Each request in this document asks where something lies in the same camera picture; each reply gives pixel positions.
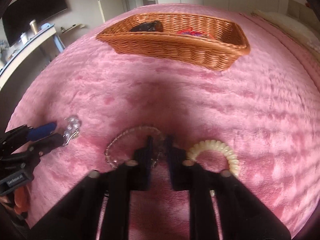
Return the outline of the person's left hand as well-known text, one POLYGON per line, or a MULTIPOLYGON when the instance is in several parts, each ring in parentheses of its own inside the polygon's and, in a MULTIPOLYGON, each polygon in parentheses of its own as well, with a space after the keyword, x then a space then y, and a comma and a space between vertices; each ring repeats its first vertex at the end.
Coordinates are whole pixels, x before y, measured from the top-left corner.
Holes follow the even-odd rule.
POLYGON ((30 194, 26 186, 14 191, 14 199, 11 201, 8 196, 1 197, 1 204, 9 211, 17 215, 27 213, 30 209, 30 194))

